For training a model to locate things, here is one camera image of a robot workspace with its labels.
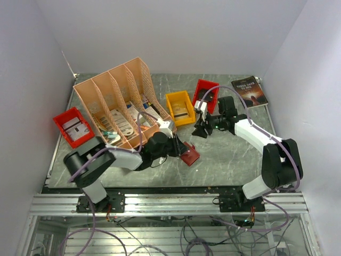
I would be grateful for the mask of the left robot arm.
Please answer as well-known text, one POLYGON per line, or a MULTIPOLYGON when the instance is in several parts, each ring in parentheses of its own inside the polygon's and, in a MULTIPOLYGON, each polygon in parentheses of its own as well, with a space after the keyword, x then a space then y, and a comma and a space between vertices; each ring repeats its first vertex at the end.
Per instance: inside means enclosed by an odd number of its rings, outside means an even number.
POLYGON ((159 158, 180 157, 189 150, 190 147, 180 141, 178 136, 170 138, 162 132, 154 133, 141 151, 112 147, 100 137, 92 138, 63 159, 71 182, 84 193, 79 198, 77 212, 124 211, 123 197, 111 196, 100 181, 100 176, 109 167, 142 171, 152 167, 152 163, 159 158))

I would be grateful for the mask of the red card holder wallet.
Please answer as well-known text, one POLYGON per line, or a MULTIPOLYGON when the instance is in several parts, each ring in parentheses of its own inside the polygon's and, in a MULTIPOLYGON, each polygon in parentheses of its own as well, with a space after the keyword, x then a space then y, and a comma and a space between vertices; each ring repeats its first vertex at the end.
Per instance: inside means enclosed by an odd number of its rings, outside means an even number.
POLYGON ((187 150, 180 156, 180 159, 187 166, 191 166, 196 160, 200 158, 200 154, 196 151, 196 147, 193 144, 189 144, 187 142, 184 142, 183 144, 187 147, 187 150))

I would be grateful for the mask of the yellow plastic bin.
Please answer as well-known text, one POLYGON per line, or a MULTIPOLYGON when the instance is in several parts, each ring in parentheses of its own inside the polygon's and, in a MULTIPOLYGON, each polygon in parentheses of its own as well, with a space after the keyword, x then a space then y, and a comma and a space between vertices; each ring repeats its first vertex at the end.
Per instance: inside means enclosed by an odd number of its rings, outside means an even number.
POLYGON ((167 93, 166 106, 176 127, 196 122, 196 114, 187 91, 167 93))

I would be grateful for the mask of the black credit card stack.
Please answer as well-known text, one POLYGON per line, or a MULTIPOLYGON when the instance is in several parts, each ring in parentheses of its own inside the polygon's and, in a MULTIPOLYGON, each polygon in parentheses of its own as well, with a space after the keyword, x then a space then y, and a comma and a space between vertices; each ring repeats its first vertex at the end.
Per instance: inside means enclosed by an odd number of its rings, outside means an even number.
POLYGON ((203 100, 204 102, 212 102, 214 100, 215 93, 210 91, 208 94, 206 92, 208 89, 201 89, 198 93, 198 100, 203 100))

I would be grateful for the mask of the pink file organizer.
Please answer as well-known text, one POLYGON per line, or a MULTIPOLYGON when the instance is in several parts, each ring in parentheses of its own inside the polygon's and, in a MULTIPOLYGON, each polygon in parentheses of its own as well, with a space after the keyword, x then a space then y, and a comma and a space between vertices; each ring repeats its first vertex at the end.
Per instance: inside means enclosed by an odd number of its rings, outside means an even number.
POLYGON ((146 63, 139 57, 74 86, 102 139, 136 148, 159 130, 157 119, 171 121, 154 91, 146 63))

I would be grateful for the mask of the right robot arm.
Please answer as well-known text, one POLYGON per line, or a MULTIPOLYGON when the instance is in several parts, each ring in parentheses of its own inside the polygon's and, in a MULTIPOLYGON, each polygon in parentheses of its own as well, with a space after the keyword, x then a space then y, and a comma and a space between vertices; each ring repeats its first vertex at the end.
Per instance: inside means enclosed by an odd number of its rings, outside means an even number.
POLYGON ((206 102, 194 104, 199 118, 193 135, 207 138, 214 129, 229 131, 257 149, 262 154, 261 174, 242 186, 242 194, 235 197, 235 205, 247 211, 254 204, 254 198, 293 182, 300 182, 303 170, 297 143, 293 139, 282 139, 266 132, 246 114, 238 114, 234 99, 230 96, 218 100, 218 115, 208 112, 206 102))

